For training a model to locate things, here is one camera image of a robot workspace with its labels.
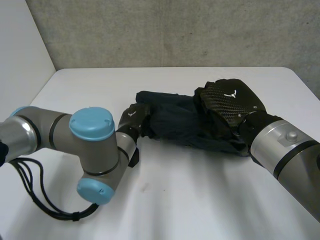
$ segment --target white wall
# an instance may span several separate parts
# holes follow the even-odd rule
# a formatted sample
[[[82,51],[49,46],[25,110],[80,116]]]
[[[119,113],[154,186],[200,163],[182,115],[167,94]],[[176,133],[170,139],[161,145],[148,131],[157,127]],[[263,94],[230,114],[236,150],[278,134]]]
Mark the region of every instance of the white wall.
[[[29,105],[55,67],[24,0],[0,0],[0,122]]]

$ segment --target carbon fiber glove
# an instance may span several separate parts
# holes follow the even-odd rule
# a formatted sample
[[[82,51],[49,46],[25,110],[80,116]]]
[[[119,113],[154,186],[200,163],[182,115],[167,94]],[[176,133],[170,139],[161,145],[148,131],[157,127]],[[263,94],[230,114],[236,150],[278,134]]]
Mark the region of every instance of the carbon fiber glove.
[[[256,111],[266,111],[255,93],[240,79],[207,82],[194,92],[193,102],[204,126],[215,135],[229,138],[239,135],[244,118]]]

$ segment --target glove logo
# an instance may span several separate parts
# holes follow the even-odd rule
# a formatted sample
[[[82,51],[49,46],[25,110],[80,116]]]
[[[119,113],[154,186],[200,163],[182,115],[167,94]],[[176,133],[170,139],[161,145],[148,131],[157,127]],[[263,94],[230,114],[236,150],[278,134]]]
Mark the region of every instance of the glove logo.
[[[236,98],[236,94],[237,94],[237,90],[234,90],[234,93],[231,94],[231,95],[227,95],[227,94],[223,94],[224,96],[226,97],[233,97],[233,98]]]
[[[133,115],[136,114],[136,112],[137,112],[137,111],[135,111],[135,112],[133,112],[133,113],[128,113],[128,116],[129,116],[129,117],[132,117]]]

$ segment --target gray metal cylinder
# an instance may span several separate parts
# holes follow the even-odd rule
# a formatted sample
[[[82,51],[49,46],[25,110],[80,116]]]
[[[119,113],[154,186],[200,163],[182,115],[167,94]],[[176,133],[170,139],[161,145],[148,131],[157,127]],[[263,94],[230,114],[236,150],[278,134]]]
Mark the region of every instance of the gray metal cylinder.
[[[99,176],[93,176],[93,175],[87,174],[85,172],[83,174],[82,178],[97,180],[99,182],[102,182],[102,183],[108,185],[114,191],[116,191],[116,189],[120,183],[120,180],[123,177],[123,175],[128,167],[128,164],[129,164],[129,160],[123,152],[119,151],[118,154],[119,154],[119,163],[113,171],[109,172],[108,174],[99,175]]]
[[[284,166],[278,181],[320,222],[319,154],[320,144],[304,149]]]
[[[42,148],[54,149],[50,143],[50,131],[54,127],[55,122],[61,116],[66,115],[65,113],[42,109],[36,106],[28,106],[19,110],[15,115],[27,117],[38,129],[41,136],[38,150]]]
[[[54,128],[56,150],[79,156],[81,166],[87,173],[101,174],[115,168],[119,159],[116,133],[102,141],[83,140],[70,131],[70,118],[70,114],[63,116]]]
[[[0,141],[9,148],[5,162],[32,154],[38,146],[35,130],[28,121],[18,116],[9,117],[0,123]]]
[[[271,174],[280,160],[292,149],[307,141],[312,141],[291,123],[280,120],[265,127],[252,142],[250,152]]]

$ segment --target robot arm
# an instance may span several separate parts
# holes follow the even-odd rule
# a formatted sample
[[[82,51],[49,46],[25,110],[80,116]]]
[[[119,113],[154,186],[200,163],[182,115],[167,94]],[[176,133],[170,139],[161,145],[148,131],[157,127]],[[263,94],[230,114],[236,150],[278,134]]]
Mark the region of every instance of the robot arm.
[[[77,192],[103,205],[110,201],[127,168],[139,161],[139,132],[122,124],[115,131],[111,113],[89,107],[70,115],[28,106],[0,123],[0,166],[42,148],[79,156],[83,176]]]
[[[320,222],[320,144],[283,120],[272,116],[239,79],[208,82],[195,91],[199,115],[240,136],[253,161]]]

